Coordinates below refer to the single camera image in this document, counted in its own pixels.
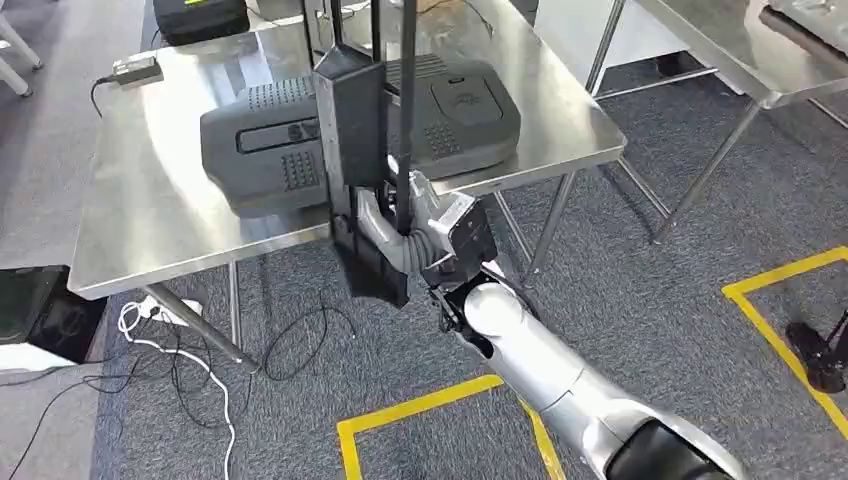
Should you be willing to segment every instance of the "table leg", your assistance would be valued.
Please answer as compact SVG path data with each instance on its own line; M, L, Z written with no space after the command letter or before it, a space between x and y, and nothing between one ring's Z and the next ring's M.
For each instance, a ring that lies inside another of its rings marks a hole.
M821 110L822 113L830 117L831 120L838 123L842 128L848 130L848 122L846 122L842 117L833 112L833 110L827 108L823 103L816 100L815 98L811 98L810 103L812 103L814 107Z
M586 80L586 90L592 94L598 87L601 78L601 70L604 67L604 60L607 58L612 37L615 35L615 30L618 28L618 20L621 18L621 12L624 9L626 0L614 0L610 16L607 19L607 24L604 27L604 32L601 35L601 42L598 44L598 50L595 53L595 59L592 61L592 68L589 70L589 77ZM554 239L559 222L562 219L562 213L565 211L565 205L568 201L568 196L574 188L574 180L577 178L577 172L569 173L563 176L559 181L556 196L551 204L551 210L548 213L548 218L545 220L545 227L542 229L542 236L539 238L539 243L536 245L536 252L533 254L533 259L530 261L530 268L525 274L525 280L528 276L537 273L545 257L548 254L548 249Z
M512 215L512 211L509 209L509 205L506 203L506 199L503 198L501 192L495 192L495 201L498 202L498 206L501 207L501 211L506 217L506 223L509 225L509 229L512 230L512 234L515 236L515 240L518 242L518 246L521 247L521 252L524 254L524 258L527 259L527 262L532 260L532 256L530 255L530 247L527 242L527 238L524 237L524 233L521 231L521 227L518 226L518 222L515 221L515 217Z
M238 264L235 261L229 264L230 277L230 323L233 327L233 343L242 348L241 343L241 302L239 302Z
M27 45L20 35L18 35L18 32L9 25L9 22L6 21L2 14L0 14L0 38L6 39L12 47L16 48L21 55L23 55L24 58L32 64L32 68L34 70L38 70L44 65L41 63L41 59L38 58L38 55L29 48L29 45Z
M545 261L545 256L548 254L548 249L551 247L551 242L554 240L559 222L562 219L562 214L565 211L565 205L568 202L568 196L571 195L571 190L574 189L574 180L577 178L577 172L569 173L562 177L559 181L556 196L551 204L551 211L548 212L548 218L545 220L545 227L542 229L542 236L539 238L539 244L536 245L536 252L533 254L533 260L530 262L530 268L527 270L527 276L530 276L539 271L542 262Z
M624 170L624 173L626 173L630 177L630 179L633 180L633 183L635 183L636 186L639 187L639 190L642 192L643 195L645 195L645 198L647 198L648 201L651 202L651 205L653 205L654 208L657 209L657 212L659 212L660 215L663 216L663 218L668 218L668 215L670 213L668 207L666 207L662 200L660 200L659 195L654 192L654 189L651 188L651 186L648 184L648 181L645 180L645 178L642 177L642 175L640 175L635 168L633 168L633 165L631 165L626 158L619 158L618 164L621 165L621 168Z
M601 35L601 43L598 44L598 50L595 52L595 59L592 61L592 68L589 70L589 78L586 79L586 91L589 95L594 95L598 88L598 83L601 78L601 70L604 68L604 61L609 52L609 46L612 43L612 37L615 35L615 30L618 28L618 21L621 19L621 12L624 10L624 2L627 0L614 0L610 16L607 18L607 24L604 27L604 33Z
M233 342L221 334L221 332L215 330L212 325L209 325L206 320L195 313L188 305L183 303L183 301L180 300L180 297L174 295L173 292L168 290L164 284L154 283L153 285L148 285L144 287L144 291L151 297L155 298L160 305L170 310L179 319L197 330L203 338L212 342L213 345L226 353L234 362L243 365L250 374L254 374L259 371L258 363L253 361L253 359L247 356L247 354L240 348L233 345Z
M745 110L745 114L742 115L742 119L736 125L736 128L734 128L733 131L730 132L730 135L728 135L727 138L724 139L724 142L722 142L719 149L715 152L715 154L713 154L713 157L710 159L710 162L709 164L707 164L707 167L701 172L700 175L698 175L698 178L695 180L692 186L689 187L689 190L686 191L686 194L683 196L683 200L680 201L680 204L677 205L677 207L674 209L674 212L672 212L671 215L667 219L665 219L662 226L660 226L660 229L657 231L657 234L653 238L654 243L662 243L671 228L677 224L677 219L680 217L680 215L684 211L689 209L689 207L691 207L693 203L695 203L695 200L698 199L698 196L704 189L704 185L707 183L707 180L710 179L716 167L719 166L721 161L724 160L724 157L727 156L727 153L730 151L730 149L733 148L733 145L735 145L739 138L742 136L742 134L745 133L745 130L747 130L748 126L751 124L754 118L756 118L757 114L760 113L761 109L762 107L760 107L760 105L755 100L751 100L748 109Z
M21 76L18 75L18 73L2 58L0 58L0 80L8 83L9 86L12 87L12 90L22 97L32 95L32 89L29 88L26 80L21 78Z

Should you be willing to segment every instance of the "stainless steel table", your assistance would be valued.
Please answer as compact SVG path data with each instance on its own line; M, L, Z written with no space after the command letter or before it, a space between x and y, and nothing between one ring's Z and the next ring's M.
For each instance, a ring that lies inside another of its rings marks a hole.
M595 75L590 78L593 87L625 1L616 0L610 12L594 61ZM664 217L662 226L654 236L655 242L661 242L681 213L695 202L713 171L762 109L809 100L831 119L848 128L848 123L814 98L848 89L848 61L844 56L823 46L814 37L793 28L782 17L764 10L768 4L767 0L637 1L666 28L689 44L699 59L712 66L703 73L712 74L717 71L751 97L750 106L738 124L673 211L665 207L645 180L624 161L623 166L627 173ZM665 85L693 76L697 75L687 77L684 74L679 78L664 80L647 87ZM645 88L622 93L641 91ZM617 94L602 94L598 98L613 96Z
M497 69L522 115L518 155L436 182L437 191L494 193L619 158L622 133L509 0L475 4L493 27L491 38L457 22L451 35L429 42L435 37L428 32L442 31L445 19L426 15L419 21L420 47L438 44L435 53L459 52ZM258 367L238 345L183 308L160 282L229 263L238 337L235 262L328 235L326 208L236 217L201 166L203 113L233 102L246 86L310 72L300 19L277 23L282 26L159 50L164 80L111 91L68 281L86 298L144 288L252 371ZM562 209L551 213L555 227Z

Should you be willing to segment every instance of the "power cord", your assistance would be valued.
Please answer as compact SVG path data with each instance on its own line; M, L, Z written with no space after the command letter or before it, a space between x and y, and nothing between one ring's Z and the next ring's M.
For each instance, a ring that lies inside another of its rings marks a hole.
M126 315L131 311L135 310L136 316L135 320L127 325L126 324ZM200 357L194 355L193 353L189 353L180 348L164 348L156 342L133 338L130 335L130 332L138 326L139 322L143 317L141 316L141 312L139 311L139 304L136 302L129 302L121 308L121 314L118 317L118 331L124 334L124 338L127 339L128 342L138 344L138 345L147 345L149 347L155 348L156 350L165 353L171 354L174 357L176 355L182 355L185 358L193 361L194 363L200 365L201 368L206 370L209 374L209 378L215 382L216 385L224 392L224 421L227 424L227 427L230 430L230 443L227 445L227 451L224 453L224 480L230 479L230 455L233 451L233 445L236 443L236 429L233 427L233 422L230 420L230 391L227 389L227 386L215 375L215 372L212 371L212 368Z
M97 100L94 99L94 92L100 85L105 85L114 81L114 77L112 75L109 75L108 77L100 77L95 80L94 83L91 84L91 91L89 92L88 96L91 99L91 105L94 107L94 110L97 112L97 116L100 118L103 118L103 113L100 111L100 107L97 106Z
M130 326L127 326L125 317L133 309L136 310L136 315L137 315L136 319ZM42 414L39 417L39 420L36 424L35 430L33 431L33 434L30 438L30 441L27 444L27 447L24 450L24 452L21 454L21 457L19 458L17 464L15 465L15 467L12 471L12 474L9 476L9 480L11 480L15 476L15 474L18 472L18 470L20 469L20 466L23 464L24 459L26 458L27 454L29 453L30 449L32 448L33 443L35 442L35 438L38 436L38 432L41 429L41 426L44 422L44 418L46 417L50 408L56 403L56 401L59 398L62 397L62 395L70 392L71 390L73 390L74 388L76 388L80 385L86 385L89 388L96 390L99 393L103 393L103 394L108 394L108 395L119 394L119 393L123 392L130 385L130 383L133 380L157 381L157 380L164 379L164 378L168 377L169 375L171 375L172 379L175 378L174 377L174 370L177 368L175 358L178 355L187 356L187 358L191 358L192 360L194 360L194 359L199 360L198 357L194 356L193 354L191 354L189 352L186 352L185 349L191 348L191 349L200 350L201 349L200 347L194 347L194 346L189 346L189 345L182 346L181 345L177 348L164 348L164 347L159 346L159 344L156 343L156 342L152 342L152 341L149 341L149 340L134 339L134 338L130 337L129 333L131 331L133 331L134 329L136 329L136 327L138 327L141 320L145 320L145 322L144 322L143 326L138 329L139 332L141 332L147 325L153 323L149 318L141 317L141 315L138 314L137 311L138 311L138 304L135 303L135 302L130 302L129 304L124 305L124 307L121 309L121 316L119 317L119 320L118 320L119 331L121 331L121 333L124 334L125 338L129 337L131 339L129 341L129 346L127 347L127 349L124 352L122 352L120 354L116 354L112 357L105 358L103 360L98 360L98 361L95 361L95 362L87 362L85 364L86 365L92 365L92 364L111 362L113 360L116 360L118 358L122 358L122 357L126 356L128 353L130 353L130 351L132 350L132 347L134 347L135 345L148 345L148 346L154 346L154 348L156 348L160 352L170 354L170 356L172 357L172 362L171 362L169 368L167 370L165 370L164 372L157 373L155 375L137 374L136 370L139 369L139 366L142 364L142 360L144 358L144 357L138 357L133 362L132 368L130 369L130 373L127 374L127 375L86 375L86 376L82 377L81 381L76 382L72 385L69 385L68 387L66 387L65 389L63 389L59 393L57 393L50 400L50 402L47 404L45 409L42 411ZM171 322L166 321L165 323L169 324L172 329L175 329L175 327L173 326L173 324L171 324ZM181 340L180 340L179 332L175 330L175 333L176 333L176 337L177 337L176 342L177 342L178 345L180 345ZM204 343L204 348L207 351L207 356L209 356L210 355L209 347L205 343ZM52 374L54 374L54 373L56 373L60 370L65 370L65 369L68 369L68 368L71 368L71 367L61 367L61 368L55 368L55 369L47 370L47 371L43 372L42 374L40 374L40 375L38 375L34 378L30 378L30 379L27 379L27 380L24 380L24 381L19 381L19 382L11 382L11 383L2 384L2 385L0 385L0 387L11 387L11 386L18 386L18 385L31 383L31 382L40 380L44 377L47 377L48 375L52 375ZM211 379L213 381L215 381L217 379L217 377L214 376L214 374L212 373L211 368L205 369L205 370L207 372L208 379ZM115 379L124 379L125 381L123 382L122 385L120 385L118 388L115 388L115 389L109 389L109 388L103 387L102 385L99 385L99 383L102 383L104 381L115 380ZM178 392L177 393L178 396L180 395L180 393L185 393L185 391L183 391L181 388L178 389L177 392ZM225 409L227 409L229 407L229 405L227 403L228 400L229 400L228 393L229 392L225 393ZM189 417L191 417L191 413L187 410L185 403L181 402L181 405L183 405L186 413L189 415ZM227 425L231 428L231 439L230 439L230 444L229 444L228 451L227 451L228 455L229 455L229 452L231 452L231 450L232 450L232 444L233 444L233 441L234 441L234 429L232 428L232 422L228 422L225 425ZM228 455L225 457L225 459L227 461L227 465L229 464L229 456ZM229 478L229 471L228 471L228 468L226 466L225 466L224 473L225 473L224 478L228 479Z
M356 328L353 324L353 321L350 319L350 317L347 314L342 312L340 309L333 307L333 306L326 305L326 303L324 302L324 298L323 298L323 290L319 291L319 303L320 303L320 306L319 306L318 309L312 310L312 311L307 312L306 314L298 317L294 322L292 322L288 327L286 327L282 332L280 332L274 338L274 340L271 342L271 344L268 346L268 348L266 349L265 354L263 355L262 366L263 366L263 369L265 370L266 376L270 380L275 381L275 382L284 382L284 381L291 380L292 378L297 376L299 373L301 373L304 369L306 369L312 363L312 361L317 357L318 353L320 352L322 346L324 345L326 337L327 337L327 331L328 331L328 328L329 328L328 312L335 312L336 314L338 314L342 318L344 318L345 321L348 323L348 326L350 328L351 337L356 338L357 332L356 332ZM136 317L132 321L132 323L127 325L126 316L133 311L135 311ZM156 315L156 313L160 313L160 312L151 311L150 316L153 317L153 316ZM280 340L283 338L283 336L285 336L288 332L290 332L291 329L296 324L298 324L299 322L305 320L306 318L308 318L312 315L315 315L316 313L321 313L321 318L323 320L324 328L323 328L323 331L322 331L322 334L321 334L321 339L319 340L318 345L316 346L315 350L312 353L310 353L310 355L306 358L306 360L304 360L304 362L302 364L300 364L297 368L295 368L295 370L292 373L289 373L289 374L286 374L286 375L279 375L279 376L272 374L270 369L268 368L268 365L269 365L271 355L272 355L275 347L280 342ZM50 408L56 403L56 401L58 401L58 399L62 397L62 395L70 392L71 390L73 390L76 387L79 387L81 385L86 385L87 387L89 387L93 390L96 390L99 393L103 393L103 394L107 394L107 395L116 395L116 394L123 392L134 380L157 381L157 380L164 379L165 377L167 377L169 375L171 377L171 383L174 386L174 390L175 390L175 393L176 393L177 398L179 400L179 403L180 403L183 411L186 413L186 415L191 419L191 421L193 423L195 423L199 427L205 428L205 429L218 429L218 428L222 428L222 427L227 427L229 429L229 431L230 431L230 442L227 445L227 450L226 450L225 455L224 455L224 479L229 480L230 456L232 454L232 448L233 448L233 445L235 443L235 427L234 427L235 422L233 422L231 420L230 414L229 414L229 390L227 389L226 385L224 385L224 383L215 375L215 373L212 369L211 352L210 352L210 349L209 349L209 345L206 343L206 341L202 339L203 340L203 347L202 348L197 347L197 346L187 345L187 344L184 345L182 343L182 339L181 339L179 329L174 324L174 322L170 320L170 318L168 317L168 315L164 311L161 312L161 317L164 320L163 323L165 323L168 326L168 328L171 330L172 335L176 339L175 340L175 343L176 343L175 347L167 348L167 347L163 347L160 343L157 343L157 342L154 342L154 341L151 341L151 340L132 337L130 335L130 333L132 331L134 331L137 327L139 327L140 324L142 324L142 320L144 322L143 322L142 326L139 328L139 330L138 330L139 332L141 332L145 327L147 327L148 325L150 325L154 322L150 318L143 317L141 315L141 313L139 312L139 303L128 302L127 304L125 304L121 308L121 312L120 312L120 315L118 317L118 330L124 335L124 338L127 340L128 344L129 344L127 349L124 350L123 352L119 353L119 354L113 355L112 357L104 358L102 360L98 360L98 361L94 361L94 362L87 362L85 364L86 365L93 365L93 364L103 364L103 363L111 362L113 360L117 360L119 358L123 358L124 356L128 355L131 352L132 348L136 345L146 345L146 346L154 348L156 351L158 351L160 353L168 354L171 357L170 367L165 372L159 373L159 374L156 374L156 375L137 374L136 370L139 369L139 365L141 364L141 361L142 361L142 358L143 358L143 357L138 357L133 362L133 365L130 368L129 374L126 374L126 375L86 375L82 378L81 381L76 382L74 384L71 384L68 387L66 387L65 389L61 390L59 393L57 393L50 400L50 402L48 402L47 406L42 411L41 416L39 417L39 420L36 423L35 430L33 431L32 436L30 437L30 440L27 444L27 447L24 449L23 453L21 454L20 458L18 459L18 462L16 463L14 469L12 470L12 474L9 476L9 480L12 480L12 478L15 476L15 474L20 469L20 466L23 464L24 459L26 458L27 454L29 454L29 452L32 448L32 445L35 442L35 438L38 436L38 432L40 431L41 426L44 423L44 419L46 418L47 413L49 412ZM193 353L189 352L188 350L205 350L207 362L204 362L203 360L201 360L200 357L194 355ZM186 390L181 386L181 380L180 380L179 372L178 372L178 368L177 368L177 358L180 357L180 356L192 360L194 363L200 365L206 371L206 375L205 375L206 378L204 379L204 382L203 382L202 385L200 385L197 388L191 389L191 390ZM70 367L60 367L60 368L49 369L49 370L46 370L45 372L41 373L40 375L38 375L36 377L26 379L26 380L23 380L23 381L0 384L0 387L12 387L12 386L19 386L19 385L28 384L28 383L40 380L42 378L45 378L49 375L52 375L52 374L54 374L58 371L65 370L67 368L70 368ZM115 389L104 388L102 385L98 384L98 383L102 383L102 382L105 382L105 381L108 381L108 380L120 380L120 379L123 379L124 382L123 382L123 384L121 384L120 386L118 386ZM215 425L205 423L205 422L201 421L199 418L197 418L196 415L194 415L191 412L191 410L188 408L188 405L187 405L185 399L183 398L183 395L191 394L191 393L197 393L200 390L202 390L206 386L206 384L208 383L209 380L212 380L224 392L224 422L220 423L220 424L215 424ZM245 399L244 407L242 408L241 412L239 412L239 418L243 418L245 416L246 411L247 411L247 409L250 405L252 386L253 386L253 376L251 375L248 379L247 393L245 395L246 399Z

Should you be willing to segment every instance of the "black device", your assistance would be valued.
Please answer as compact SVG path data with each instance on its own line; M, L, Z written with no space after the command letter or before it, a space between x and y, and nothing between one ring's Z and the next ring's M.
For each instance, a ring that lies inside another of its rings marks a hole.
M171 45L226 37L250 29L245 0L153 0L159 34Z
M67 267L0 270L0 371L85 361L106 299L82 299L67 280Z
M807 371L807 381L816 390L834 394L845 390L845 367L848 366L848 310L836 323L827 338L822 338L813 327L793 322L786 327L786 337L798 352Z
M397 90L400 64L388 62L385 71ZM515 155L521 115L490 65L419 56L416 80L411 169L435 180ZM391 101L395 95L380 94L388 110L388 151L398 158L400 107ZM345 121L358 122L360 112ZM327 200L318 178L324 168L319 135L311 77L250 87L236 102L201 117L203 166L241 217L318 205Z
M386 64L400 88L400 61ZM415 58L415 111L410 168L431 180L497 165L515 155L521 114L491 65ZM400 106L388 107L389 153L399 155Z
M200 117L203 168L240 217L327 201L318 106L309 77L249 87Z

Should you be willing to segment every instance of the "wire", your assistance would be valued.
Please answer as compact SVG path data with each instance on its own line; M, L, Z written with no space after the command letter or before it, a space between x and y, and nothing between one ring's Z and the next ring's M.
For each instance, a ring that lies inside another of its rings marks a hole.
M464 3L468 8L473 10L474 13L477 14L477 16L480 18L480 21L483 22L483 25L486 27L486 31L489 32L489 38L492 38L494 36L495 27L493 27L492 24L489 23L488 20L486 20L486 17L484 17L483 14L480 13L480 10L477 10L477 7L472 5L471 2L469 2L468 0L441 0L440 2L436 2L432 5L430 5L429 7L425 8L424 10L421 10L420 12L418 12L418 16L423 17L424 15L430 13L431 11L433 11L437 8L440 8L440 7L442 7L442 6L444 6L448 3L452 3L452 2L456 2L456 1L460 1L460 2Z
M265 376L268 377L270 380L275 381L275 382L289 381L292 378L296 377L300 372L305 370L306 367L308 367L309 364L312 363L312 361L315 359L315 357L318 356L318 353L321 351L321 347L324 346L324 341L327 339L327 330L328 330L328 327L329 327L329 319L327 318L327 312L335 312L335 313L339 314L342 318L344 318L347 321L348 325L350 326L351 337L356 338L356 329L354 328L353 322L351 321L350 317L348 317L344 312L342 312L341 310L339 310L335 307L325 305L324 300L321 297L321 293L319 293L318 296L319 296L319 302L321 303L321 306L318 309L307 312L307 313L301 315L300 317L298 317L297 319L295 319L295 321L290 323L286 328L283 329L282 332L280 332L279 334L277 334L276 337L274 337L274 340L271 341L271 344L268 346L268 349L265 350L265 355L263 355L263 357L262 357L262 369L265 371ZM291 331L292 328L294 328L295 325L297 325L301 321L311 317L312 315L315 315L316 313L321 314L321 319L323 320L323 326L324 326L324 328L321 331L321 338L318 340L318 345L306 357L306 360L304 360L300 365L295 367L295 369L291 373L286 374L286 375L280 375L280 376L277 376L277 375L271 373L271 369L268 367L268 364L269 364L269 360L271 358L271 354L273 353L277 344L280 342L280 340L289 331Z
M133 310L135 310L136 312L135 320L130 325L127 325L125 317L129 312ZM224 392L224 420L226 421L227 426L230 430L230 443L227 445L227 451L224 454L224 480L229 480L230 455L233 451L233 445L236 442L236 429L235 427L233 427L233 422L230 420L230 392L227 389L227 386L224 385L224 383L218 378L217 375L215 375L215 372L212 371L212 368L196 355L180 348L164 348L156 342L145 339L133 338L132 336L130 336L130 332L132 332L132 330L136 326L138 326L138 323L141 321L141 318L143 317L141 316L138 303L129 302L121 308L121 314L118 317L118 331L124 334L124 338L126 338L128 342L139 345L147 345L155 348L156 350L159 350L162 353L167 353L175 356L182 355L183 357L188 358L189 360L200 365L201 368L206 370L209 373L209 378L211 378L212 381L215 382L216 385L218 385L221 391Z
M155 31L155 32L153 32L153 36L152 36L152 37L150 37L150 48L149 48L149 50L153 50L153 49L154 49L154 48L153 48L153 44L156 42L156 37L158 37L160 33L161 33L161 32L159 31L159 29L158 29L158 28L156 29L156 31Z
M94 106L94 110L97 111L97 116L103 118L103 113L100 112L100 107L97 106L97 100L94 99L94 91L97 90L97 87L100 85L104 85L106 83L111 83L112 77L100 77L91 84L91 91L89 92L89 98L91 99L91 105Z
M38 380L41 380L42 378L53 375L54 373L61 372L61 371L64 371L64 370L68 370L68 369L72 369L72 368L79 367L79 366L106 364L106 363L109 363L113 360L117 360L119 358L125 357L127 354L130 353L131 350L132 350L132 344L130 344L123 352L112 355L111 357L104 357L100 360L89 360L89 361L82 362L79 365L70 365L70 366L67 366L67 367L50 367L50 368L44 370L43 372L39 373L38 375L31 377L31 378L27 378L26 380L19 380L19 381L15 381L15 382L2 383L2 384L0 384L0 388L17 387L17 386L20 386L20 385L26 385L28 383L33 383L33 382L36 382Z
M56 403L56 401L59 400L59 398L62 397L62 395L70 392L71 390L73 390L76 387L79 387L80 385L88 385L89 387L94 388L95 390L98 390L102 393L120 393L121 391L123 391L129 385L130 380L132 378L132 375L135 372L136 367L138 367L138 364L139 364L140 361L141 361L141 359L137 359L135 361L132 369L130 370L129 375L122 375L122 376L117 376L117 375L112 375L112 376L110 376L110 375L105 375L105 376L86 375L85 377L83 377L83 379L81 381L65 387L62 391L60 391L59 393L54 395L53 398L50 400L50 402L47 404L47 406L44 407L44 411L41 412L41 416L38 418L38 422L35 424L35 431L32 432L32 437L30 437L26 448L24 449L23 453L21 454L21 457L18 459L18 462L15 464L15 468L12 469L12 474L9 475L9 480L12 480L12 478L14 478L15 474L17 474L18 470L21 468L21 465L23 465L24 459L26 458L27 454L29 453L30 449L32 448L32 444L35 443L35 437L38 435L38 431L41 429L41 425L44 423L44 418L47 416L47 413L50 411L50 407L52 407ZM120 378L120 377L126 377L127 380L126 380L126 382L124 382L124 385L122 385L116 391L103 391L99 387L95 387L95 386L91 385L92 381L96 381L96 380L102 381L102 380L108 380L108 379Z

